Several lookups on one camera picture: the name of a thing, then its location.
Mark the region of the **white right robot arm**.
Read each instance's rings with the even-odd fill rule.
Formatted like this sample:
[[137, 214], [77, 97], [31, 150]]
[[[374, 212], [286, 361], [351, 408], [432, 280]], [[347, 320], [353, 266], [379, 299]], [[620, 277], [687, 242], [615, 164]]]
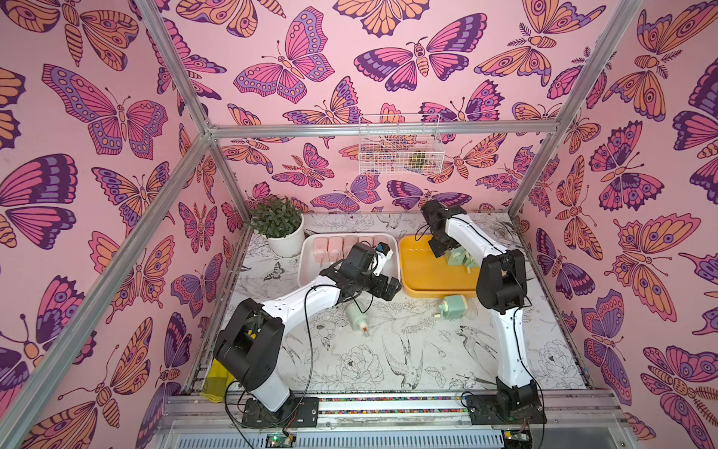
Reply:
[[525, 255], [498, 243], [479, 228], [460, 207], [430, 200], [421, 209], [435, 257], [455, 248], [466, 250], [480, 263], [476, 296], [492, 314], [498, 336], [497, 402], [506, 413], [525, 408], [540, 398], [538, 382], [528, 369], [523, 312], [527, 305]]

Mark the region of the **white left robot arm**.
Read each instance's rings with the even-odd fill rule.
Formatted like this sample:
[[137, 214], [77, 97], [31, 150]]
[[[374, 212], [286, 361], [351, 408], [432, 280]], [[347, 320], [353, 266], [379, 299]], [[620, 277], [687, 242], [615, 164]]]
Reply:
[[305, 286], [264, 303], [244, 299], [220, 331], [214, 359], [269, 413], [288, 411], [296, 400], [276, 372], [284, 334], [363, 293], [392, 300], [401, 289], [397, 278], [383, 274], [392, 256], [392, 248], [384, 241], [373, 247], [359, 241], [344, 260], [322, 269]]

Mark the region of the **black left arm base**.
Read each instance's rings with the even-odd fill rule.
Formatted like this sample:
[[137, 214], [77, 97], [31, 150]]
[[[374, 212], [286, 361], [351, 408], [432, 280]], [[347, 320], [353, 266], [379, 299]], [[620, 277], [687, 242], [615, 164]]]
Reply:
[[300, 398], [293, 394], [276, 412], [256, 398], [247, 400], [241, 418], [244, 428], [315, 428], [319, 418], [319, 398]]

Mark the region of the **pink sharpener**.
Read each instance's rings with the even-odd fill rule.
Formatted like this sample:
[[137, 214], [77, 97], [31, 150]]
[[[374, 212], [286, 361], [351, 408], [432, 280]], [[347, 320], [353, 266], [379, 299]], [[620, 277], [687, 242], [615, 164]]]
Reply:
[[360, 243], [364, 243], [364, 244], [368, 245], [369, 247], [373, 247], [373, 246], [374, 246], [374, 241], [373, 241], [373, 238], [372, 238], [372, 237], [362, 236], [362, 237], [359, 238], [359, 242], [360, 242]]
[[312, 255], [314, 261], [322, 265], [328, 259], [328, 239], [325, 237], [316, 237], [312, 243]]
[[331, 263], [338, 262], [344, 258], [343, 237], [330, 237], [327, 241], [327, 254]]
[[347, 235], [343, 238], [343, 250], [344, 252], [350, 252], [351, 248], [358, 243], [358, 237], [355, 235]]

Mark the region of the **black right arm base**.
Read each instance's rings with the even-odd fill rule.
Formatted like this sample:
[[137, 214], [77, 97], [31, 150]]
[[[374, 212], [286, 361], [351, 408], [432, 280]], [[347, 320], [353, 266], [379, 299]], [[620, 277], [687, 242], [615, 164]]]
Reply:
[[522, 387], [508, 387], [497, 379], [495, 393], [471, 393], [465, 391], [462, 406], [469, 413], [473, 425], [506, 425], [547, 423], [540, 385], [530, 379]]

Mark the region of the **green sharpener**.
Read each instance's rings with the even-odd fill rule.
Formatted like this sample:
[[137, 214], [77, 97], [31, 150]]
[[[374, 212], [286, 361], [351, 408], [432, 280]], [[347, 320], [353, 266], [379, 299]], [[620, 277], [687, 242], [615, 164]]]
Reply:
[[467, 299], [463, 295], [451, 295], [444, 297], [439, 303], [435, 318], [443, 320], [456, 320], [467, 312]]
[[449, 267], [460, 267], [471, 273], [472, 257], [463, 248], [454, 248], [444, 255], [445, 261]]
[[478, 269], [481, 266], [481, 263], [477, 261], [476, 258], [474, 258], [471, 254], [466, 253], [465, 260], [464, 260], [464, 266], [467, 269]]
[[369, 337], [369, 323], [368, 315], [361, 310], [358, 304], [354, 301], [350, 302], [347, 306], [348, 319], [350, 321], [353, 331]]

